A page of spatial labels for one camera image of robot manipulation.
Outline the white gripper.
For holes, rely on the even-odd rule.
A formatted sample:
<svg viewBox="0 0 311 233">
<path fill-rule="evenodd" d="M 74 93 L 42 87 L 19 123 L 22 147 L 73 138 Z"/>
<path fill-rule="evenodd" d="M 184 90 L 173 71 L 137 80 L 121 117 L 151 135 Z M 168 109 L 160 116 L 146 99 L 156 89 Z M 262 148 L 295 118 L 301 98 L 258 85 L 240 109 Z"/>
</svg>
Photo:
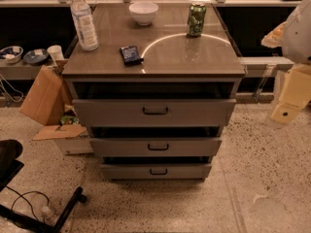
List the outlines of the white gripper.
<svg viewBox="0 0 311 233">
<path fill-rule="evenodd" d="M 281 128 L 292 122 L 311 101 L 311 66 L 294 64 L 284 74 L 284 81 L 272 110 L 267 116 L 273 128 Z"/>
</svg>

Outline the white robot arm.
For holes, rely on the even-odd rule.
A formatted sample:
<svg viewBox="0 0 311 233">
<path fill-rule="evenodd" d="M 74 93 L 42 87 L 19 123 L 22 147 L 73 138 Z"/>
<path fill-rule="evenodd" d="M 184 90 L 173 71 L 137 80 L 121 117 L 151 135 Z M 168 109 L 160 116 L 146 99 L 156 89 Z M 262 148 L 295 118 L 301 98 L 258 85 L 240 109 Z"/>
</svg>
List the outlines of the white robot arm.
<svg viewBox="0 0 311 233">
<path fill-rule="evenodd" d="M 284 74 L 279 96 L 267 122 L 281 128 L 293 121 L 311 101 L 311 0 L 301 0 L 288 16 L 261 40 L 265 47 L 280 47 L 294 65 Z"/>
</svg>

